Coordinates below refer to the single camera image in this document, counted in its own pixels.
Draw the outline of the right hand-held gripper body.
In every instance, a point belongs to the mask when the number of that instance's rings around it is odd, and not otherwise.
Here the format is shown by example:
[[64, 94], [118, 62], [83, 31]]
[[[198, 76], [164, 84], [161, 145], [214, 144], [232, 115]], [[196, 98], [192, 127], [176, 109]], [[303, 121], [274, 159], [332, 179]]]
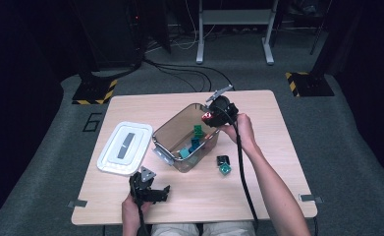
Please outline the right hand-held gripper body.
[[217, 106], [217, 114], [212, 114], [211, 119], [223, 120], [224, 125], [233, 125], [238, 116], [239, 109], [236, 105], [224, 95], [224, 92], [232, 89], [232, 85], [227, 85], [225, 88], [216, 90], [209, 98], [206, 99], [203, 111], [209, 112], [209, 106]]

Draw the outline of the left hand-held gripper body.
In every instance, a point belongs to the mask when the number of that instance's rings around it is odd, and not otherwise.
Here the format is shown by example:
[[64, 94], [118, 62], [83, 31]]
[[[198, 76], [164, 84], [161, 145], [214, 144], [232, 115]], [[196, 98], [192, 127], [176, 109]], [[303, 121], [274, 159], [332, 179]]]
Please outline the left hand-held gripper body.
[[142, 166], [138, 172], [130, 177], [130, 194], [137, 205], [144, 202], [155, 202], [154, 193], [151, 185], [156, 174], [148, 168]]

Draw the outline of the clear brown storage box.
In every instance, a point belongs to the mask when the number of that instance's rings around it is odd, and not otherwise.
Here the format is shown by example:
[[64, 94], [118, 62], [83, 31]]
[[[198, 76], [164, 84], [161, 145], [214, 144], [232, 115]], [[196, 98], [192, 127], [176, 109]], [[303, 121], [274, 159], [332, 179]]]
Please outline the clear brown storage box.
[[[165, 163], [173, 166], [182, 173], [193, 169], [216, 146], [219, 130], [207, 126], [201, 116], [204, 114], [204, 106], [200, 103], [192, 103], [170, 120], [158, 128], [152, 135], [155, 144], [153, 150]], [[201, 125], [204, 136], [199, 138], [200, 146], [186, 159], [180, 158], [182, 148], [191, 147], [191, 139], [195, 137], [193, 126]]]

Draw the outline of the person's left hand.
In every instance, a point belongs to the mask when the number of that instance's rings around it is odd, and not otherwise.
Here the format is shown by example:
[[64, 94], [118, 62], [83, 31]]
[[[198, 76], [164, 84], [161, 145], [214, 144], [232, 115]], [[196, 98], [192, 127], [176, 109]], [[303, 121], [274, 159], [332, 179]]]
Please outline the person's left hand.
[[137, 231], [140, 227], [138, 207], [131, 195], [122, 202], [122, 221], [124, 231]]

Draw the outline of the person's right hand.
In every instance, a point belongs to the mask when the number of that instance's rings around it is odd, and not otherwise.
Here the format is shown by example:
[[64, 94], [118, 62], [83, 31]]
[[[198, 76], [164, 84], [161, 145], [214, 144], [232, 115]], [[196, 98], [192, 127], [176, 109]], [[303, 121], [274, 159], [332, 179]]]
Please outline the person's right hand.
[[223, 125], [220, 130], [227, 134], [234, 143], [241, 139], [242, 148], [247, 155], [258, 150], [250, 118], [245, 113], [238, 115], [235, 125]]

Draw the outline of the person's pale trousers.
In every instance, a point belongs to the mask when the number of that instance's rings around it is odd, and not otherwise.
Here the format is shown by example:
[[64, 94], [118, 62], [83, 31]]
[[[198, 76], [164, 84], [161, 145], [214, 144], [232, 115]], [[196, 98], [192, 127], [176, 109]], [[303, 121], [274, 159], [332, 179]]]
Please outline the person's pale trousers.
[[254, 226], [247, 221], [204, 223], [199, 229], [194, 223], [155, 224], [151, 236], [256, 236]]

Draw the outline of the black stand base hazard stripes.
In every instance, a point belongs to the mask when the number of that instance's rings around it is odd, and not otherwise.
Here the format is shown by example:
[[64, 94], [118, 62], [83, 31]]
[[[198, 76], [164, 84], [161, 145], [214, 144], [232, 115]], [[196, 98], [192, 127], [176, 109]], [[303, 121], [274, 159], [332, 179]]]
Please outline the black stand base hazard stripes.
[[81, 82], [73, 98], [73, 104], [90, 105], [107, 103], [117, 84], [116, 80]]
[[334, 92], [323, 77], [314, 77], [306, 72], [288, 72], [286, 79], [293, 96], [333, 96]]

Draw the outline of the black equipment cabinet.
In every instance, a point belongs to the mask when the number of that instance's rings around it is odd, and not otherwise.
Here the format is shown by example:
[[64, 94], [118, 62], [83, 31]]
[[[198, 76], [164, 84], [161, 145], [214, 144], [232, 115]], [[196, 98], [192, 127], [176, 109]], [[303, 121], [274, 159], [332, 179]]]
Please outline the black equipment cabinet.
[[73, 0], [98, 69], [140, 66], [143, 29], [138, 0]]

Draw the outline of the dark curtain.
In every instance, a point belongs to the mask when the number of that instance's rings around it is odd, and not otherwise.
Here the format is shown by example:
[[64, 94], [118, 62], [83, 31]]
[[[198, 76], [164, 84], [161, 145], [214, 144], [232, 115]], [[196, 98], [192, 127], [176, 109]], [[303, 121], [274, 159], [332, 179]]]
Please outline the dark curtain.
[[384, 0], [336, 0], [329, 34], [340, 40], [329, 69], [384, 168]]
[[55, 117], [63, 89], [11, 0], [0, 0], [0, 208]]

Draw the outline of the white metal desk frame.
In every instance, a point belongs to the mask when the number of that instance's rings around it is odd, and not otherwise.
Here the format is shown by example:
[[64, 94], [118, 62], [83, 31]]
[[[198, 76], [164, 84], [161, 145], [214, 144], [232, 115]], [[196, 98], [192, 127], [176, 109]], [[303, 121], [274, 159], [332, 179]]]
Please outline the white metal desk frame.
[[204, 57], [204, 36], [203, 27], [213, 26], [267, 26], [266, 34], [262, 38], [262, 46], [267, 65], [274, 64], [271, 51], [270, 37], [272, 34], [279, 0], [273, 0], [269, 9], [256, 10], [205, 10], [203, 0], [198, 1], [198, 45], [195, 62], [203, 63]]

